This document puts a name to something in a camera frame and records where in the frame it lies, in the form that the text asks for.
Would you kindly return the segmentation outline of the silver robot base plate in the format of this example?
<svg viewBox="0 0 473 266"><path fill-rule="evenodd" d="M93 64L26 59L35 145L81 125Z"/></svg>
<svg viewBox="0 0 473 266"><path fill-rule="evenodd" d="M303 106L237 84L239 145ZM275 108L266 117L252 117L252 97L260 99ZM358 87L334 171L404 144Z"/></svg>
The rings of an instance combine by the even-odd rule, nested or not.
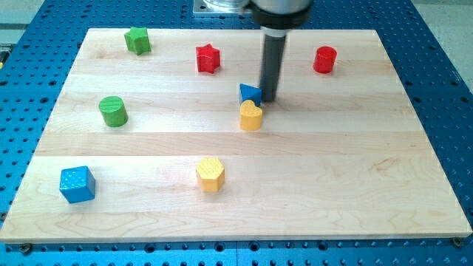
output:
<svg viewBox="0 0 473 266"><path fill-rule="evenodd" d="M249 0L193 0L194 15L210 16L216 14L241 13Z"/></svg>

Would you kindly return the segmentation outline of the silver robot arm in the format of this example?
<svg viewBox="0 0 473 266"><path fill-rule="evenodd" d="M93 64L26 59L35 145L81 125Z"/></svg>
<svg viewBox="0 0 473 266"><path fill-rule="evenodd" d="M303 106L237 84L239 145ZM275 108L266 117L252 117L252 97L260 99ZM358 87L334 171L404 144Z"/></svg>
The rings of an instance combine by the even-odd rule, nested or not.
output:
<svg viewBox="0 0 473 266"><path fill-rule="evenodd" d="M287 34L308 20L312 6L311 0L202 0L197 5L210 13L250 13L261 27L259 88L264 102L276 100Z"/></svg>

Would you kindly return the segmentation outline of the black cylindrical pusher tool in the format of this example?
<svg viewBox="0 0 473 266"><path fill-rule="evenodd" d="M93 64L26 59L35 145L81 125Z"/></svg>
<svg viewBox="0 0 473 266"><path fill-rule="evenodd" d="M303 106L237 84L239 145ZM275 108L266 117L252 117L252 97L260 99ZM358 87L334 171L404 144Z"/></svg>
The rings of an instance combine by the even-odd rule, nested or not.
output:
<svg viewBox="0 0 473 266"><path fill-rule="evenodd" d="M262 90L262 101L273 102L276 100L287 30L275 30L269 27L263 27L262 30L265 38L259 88Z"/></svg>

